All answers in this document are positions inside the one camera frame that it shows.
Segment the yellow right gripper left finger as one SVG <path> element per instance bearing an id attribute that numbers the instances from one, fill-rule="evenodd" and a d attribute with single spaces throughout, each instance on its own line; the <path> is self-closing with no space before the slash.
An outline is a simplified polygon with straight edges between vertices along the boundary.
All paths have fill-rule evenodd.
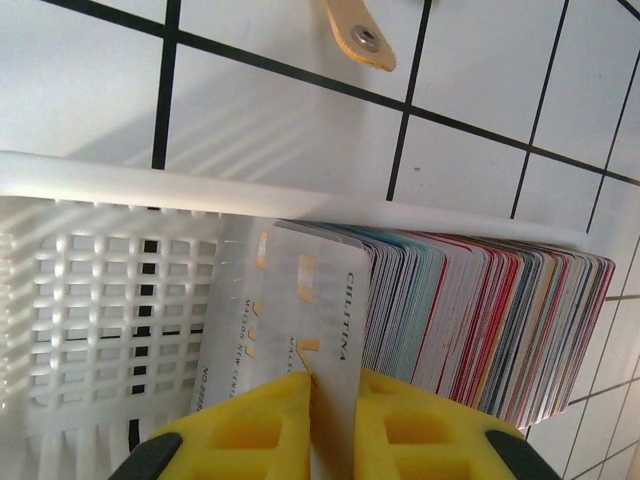
<path id="1" fill-rule="evenodd" d="M 113 479 L 308 479 L 311 377 L 276 380 L 174 421 Z"/>

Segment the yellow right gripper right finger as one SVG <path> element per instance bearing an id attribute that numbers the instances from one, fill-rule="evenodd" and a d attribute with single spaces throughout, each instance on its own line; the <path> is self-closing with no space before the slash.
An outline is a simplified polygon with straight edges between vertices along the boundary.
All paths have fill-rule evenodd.
<path id="1" fill-rule="evenodd" d="M 557 479 L 514 426 L 369 369 L 360 375 L 355 479 Z"/>

